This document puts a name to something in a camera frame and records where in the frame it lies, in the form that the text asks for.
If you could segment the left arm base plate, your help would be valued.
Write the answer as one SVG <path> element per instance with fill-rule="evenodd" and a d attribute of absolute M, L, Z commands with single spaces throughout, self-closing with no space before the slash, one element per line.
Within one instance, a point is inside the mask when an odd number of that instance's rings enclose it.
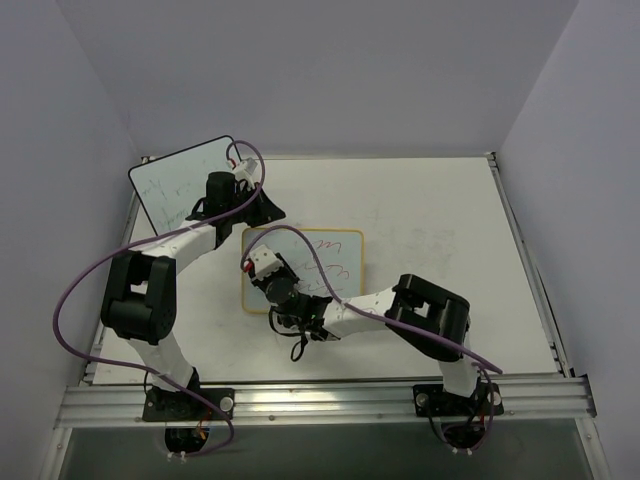
<path fill-rule="evenodd" d="M 198 394 L 215 405 L 229 418 L 233 417 L 235 390 L 231 388 L 204 388 Z M 222 420 L 222 414 L 200 400 L 180 391 L 165 391 L 152 387 L 146 393 L 142 420 L 145 422 L 187 422 Z"/>

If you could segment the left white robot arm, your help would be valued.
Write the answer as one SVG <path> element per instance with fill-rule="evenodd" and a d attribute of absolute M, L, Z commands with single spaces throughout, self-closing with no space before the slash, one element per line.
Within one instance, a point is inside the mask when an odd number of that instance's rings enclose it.
<path fill-rule="evenodd" d="M 208 176 L 205 195 L 177 229 L 113 257 L 101 321 L 137 352 L 152 385 L 168 392 L 166 408 L 177 418 L 194 417 L 202 405 L 196 368 L 173 334 L 178 275 L 218 249 L 234 226 L 263 226 L 284 217 L 261 182 L 246 174 L 214 172 Z"/>

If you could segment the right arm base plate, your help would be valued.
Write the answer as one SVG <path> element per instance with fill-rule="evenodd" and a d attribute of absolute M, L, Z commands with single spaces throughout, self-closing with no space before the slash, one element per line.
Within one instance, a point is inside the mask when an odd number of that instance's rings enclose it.
<path fill-rule="evenodd" d="M 416 384 L 412 386 L 415 413 L 418 417 L 468 417 L 504 414 L 499 387 L 479 381 L 470 397 L 445 392 L 442 384 Z"/>

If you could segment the yellow framed whiteboard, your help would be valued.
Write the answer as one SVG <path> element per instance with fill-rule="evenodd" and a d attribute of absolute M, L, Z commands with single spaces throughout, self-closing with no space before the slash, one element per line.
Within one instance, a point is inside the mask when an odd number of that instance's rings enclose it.
<path fill-rule="evenodd" d="M 313 257 L 317 256 L 332 288 L 342 298 L 359 296 L 364 291 L 364 235 L 355 229 L 302 228 L 307 246 L 295 233 L 277 229 L 263 238 L 264 228 L 250 228 L 242 233 L 241 246 L 251 242 L 281 254 L 299 277 L 298 287 L 309 295 L 329 294 Z"/>

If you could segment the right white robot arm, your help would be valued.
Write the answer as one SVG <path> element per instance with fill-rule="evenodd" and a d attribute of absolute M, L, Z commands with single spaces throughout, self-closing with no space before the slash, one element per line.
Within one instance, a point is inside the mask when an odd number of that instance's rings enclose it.
<path fill-rule="evenodd" d="M 303 293 L 299 277 L 284 267 L 263 277 L 250 269 L 248 277 L 270 304 L 270 326 L 298 336 L 301 348 L 310 341 L 388 329 L 438 362 L 450 409 L 464 413 L 479 402 L 476 370 L 460 351 L 469 329 L 469 302 L 459 295 L 411 274 L 383 291 L 342 301 Z"/>

